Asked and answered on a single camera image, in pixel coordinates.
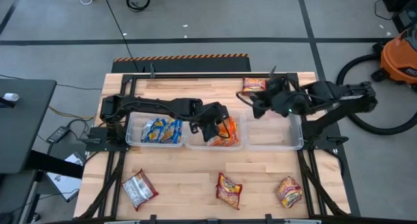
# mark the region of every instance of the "orange and black striped barrier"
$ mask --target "orange and black striped barrier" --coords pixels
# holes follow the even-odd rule
[[[125,61],[156,61],[156,60],[170,60],[170,59],[204,59],[204,58],[226,58],[226,57],[247,57],[248,54],[236,53],[236,54],[216,54],[216,55],[166,55],[159,57],[134,57],[132,58],[116,58],[113,62],[125,62]]]

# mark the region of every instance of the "clear plastic container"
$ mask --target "clear plastic container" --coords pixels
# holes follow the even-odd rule
[[[126,131],[126,142],[130,146],[140,146],[140,147],[155,147],[155,148],[179,148],[184,144],[185,136],[185,125],[187,122],[182,123],[182,137],[179,143],[142,143],[142,129],[148,120],[154,119],[169,119],[167,115],[154,114],[154,113],[131,113],[128,123],[128,128]]]
[[[248,150],[288,151],[304,145],[301,118],[297,115],[283,117],[267,111],[260,119],[252,112],[246,113],[244,144]]]
[[[244,126],[245,126],[245,116],[237,113],[237,112],[230,112],[229,115],[233,117],[233,120],[236,122],[237,125],[237,138],[239,140],[238,143],[235,143],[231,146],[207,146],[207,143],[203,140],[203,134],[200,132],[196,134],[192,134],[190,131],[189,126],[186,127],[186,140],[185,145],[190,149],[196,150],[228,150],[228,151],[236,151],[242,150],[244,147],[244,142],[242,140],[242,136],[244,135]]]

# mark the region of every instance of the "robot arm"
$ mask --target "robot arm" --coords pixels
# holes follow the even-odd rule
[[[288,91],[288,83],[295,91]],[[289,113],[306,116],[320,110],[329,110],[317,120],[303,122],[305,139],[318,136],[325,127],[348,114],[373,111],[378,103],[370,82],[338,86],[329,81],[316,81],[298,87],[288,77],[272,78],[267,81],[265,91],[250,96],[253,104],[243,100],[239,94],[237,93],[239,99],[252,106],[256,119],[261,118],[268,110],[275,111],[283,117]]]
[[[112,130],[115,129],[114,125],[120,124],[120,120],[131,112],[157,113],[188,121],[191,132],[197,133],[200,128],[206,142],[218,136],[218,125],[224,124],[224,120],[229,118],[227,108],[219,102],[203,105],[200,99],[195,98],[165,101],[121,95],[103,99],[100,118]],[[117,137],[124,139],[122,132],[118,132]]]

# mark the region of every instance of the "black hose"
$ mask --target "black hose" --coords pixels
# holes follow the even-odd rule
[[[338,78],[336,79],[336,84],[343,85],[343,81],[345,80],[347,72],[353,68],[355,65],[362,63],[364,61],[372,61],[376,60],[379,61],[381,56],[378,53],[370,54],[370,55],[364,55],[361,57],[358,57],[351,62],[347,63],[341,70],[338,75]],[[417,113],[414,114],[414,116],[411,117],[410,120],[408,120],[406,123],[393,127],[393,128],[378,128],[371,126],[370,124],[364,122],[361,120],[358,116],[355,114],[347,115],[347,117],[355,123],[357,126],[361,127],[362,129],[366,130],[367,132],[374,133],[377,135],[395,135],[397,133],[405,132],[409,129],[411,129],[413,126],[417,124]]]

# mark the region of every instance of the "butcher block tabletop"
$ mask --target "butcher block tabletop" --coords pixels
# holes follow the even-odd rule
[[[299,72],[300,85],[316,81],[314,72]],[[97,116],[100,114],[103,98],[120,93],[123,74],[107,74],[100,97]],[[203,103],[220,102],[229,111],[247,114],[251,108],[236,98],[242,89],[242,78],[170,78],[139,79],[136,96],[143,98],[200,98]],[[317,118],[320,114],[310,116]],[[96,117],[95,125],[101,123]],[[118,152],[115,154],[114,166]],[[336,158],[316,150],[315,158],[321,184],[331,198],[345,212],[349,205],[345,186],[340,175]],[[99,152],[85,165],[83,180],[78,195],[74,217],[84,213],[100,191],[108,152]],[[121,187],[117,219],[149,219],[152,214],[157,219],[263,219],[265,214],[273,218],[307,218],[308,211],[304,198],[292,208],[285,208],[278,200],[276,188],[280,182],[293,177],[301,186],[301,171],[296,151],[252,151],[232,152],[192,150],[180,148],[130,147],[126,153],[122,182],[143,170],[153,184],[158,196],[139,207],[136,212],[125,190]],[[242,184],[240,210],[235,210],[216,198],[218,173],[222,172],[234,183]],[[310,184],[316,214],[317,198]],[[106,215],[110,215],[113,188],[109,191]]]

